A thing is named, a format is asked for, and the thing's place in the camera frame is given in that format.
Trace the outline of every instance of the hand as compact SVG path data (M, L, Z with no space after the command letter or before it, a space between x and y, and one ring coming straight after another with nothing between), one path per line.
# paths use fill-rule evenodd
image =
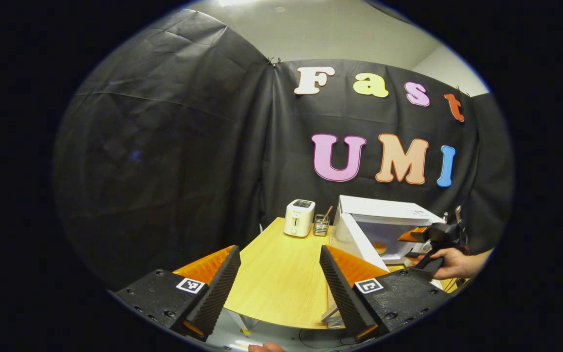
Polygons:
M476 256L466 256L455 248L440 249L430 258L444 258L442 267L433 275L434 279L444 280L453 278L471 278L482 269L485 260L490 256L491 250Z
M262 346L249 345L249 352L286 352L280 345L275 343L264 343Z

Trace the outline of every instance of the black fabric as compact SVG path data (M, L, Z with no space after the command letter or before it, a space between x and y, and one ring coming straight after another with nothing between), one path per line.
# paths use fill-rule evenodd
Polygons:
M54 152L56 201L110 289L257 236L266 63L185 10L125 42L78 89Z
M319 94L297 95L303 66L336 73ZM357 73L382 76L389 96L355 92ZM422 84L431 105L411 104L406 82ZM465 122L451 114L448 93L461 102ZM498 241L510 213L512 163L505 146L494 151L505 143L497 120L490 98L397 67L268 65L221 22L183 10L121 45L72 98L54 151L56 203L76 253L112 290L156 268L248 245L259 223L283 217L295 198L315 201L317 212L341 194L415 202L438 215L463 204L471 251L479 252ZM355 178L331 182L315 172L316 133L338 138L337 169L346 167L344 137L366 138ZM428 141L424 184L375 180L382 133L396 134L404 150L415 138ZM436 184L443 145L456 149L450 187Z

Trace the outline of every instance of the toaster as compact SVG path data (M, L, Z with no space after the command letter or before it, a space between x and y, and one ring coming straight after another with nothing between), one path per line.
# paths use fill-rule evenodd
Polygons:
M286 207L286 219L283 232L297 238L304 238L310 233L314 218L315 202L295 199Z

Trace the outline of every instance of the yellow table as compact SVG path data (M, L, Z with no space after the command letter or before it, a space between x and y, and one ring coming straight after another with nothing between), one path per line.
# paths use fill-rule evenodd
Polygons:
M308 236L295 238L284 234L283 226L284 218L275 219L240 252L241 266L225 308L255 321L327 329L321 322L329 308L327 281L319 258L334 227L326 236L315 236L311 230ZM391 272L403 268L388 265ZM450 282L441 281L444 288Z

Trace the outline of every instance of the yellow letter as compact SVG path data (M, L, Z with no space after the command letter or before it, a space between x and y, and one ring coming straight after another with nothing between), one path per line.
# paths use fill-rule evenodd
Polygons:
M429 147L426 140L415 139L411 141L411 145L404 154L401 141L394 134L384 133L379 135L379 140L384 145L384 154L382 156L382 170L375 175L375 179L379 182L390 182L394 179L391 168L394 165L398 182L405 178L407 183L413 185L422 185L425 183L425 152Z
M386 83L384 79L374 73L358 73L355 76L357 82L353 83L353 89L364 95L378 96L384 98L388 96L388 91L386 90Z
M327 76L333 76L336 72L333 67L300 67L297 69L301 73L299 76L299 87L295 88L295 94L316 94L320 89L314 86L319 83L322 87L327 83Z

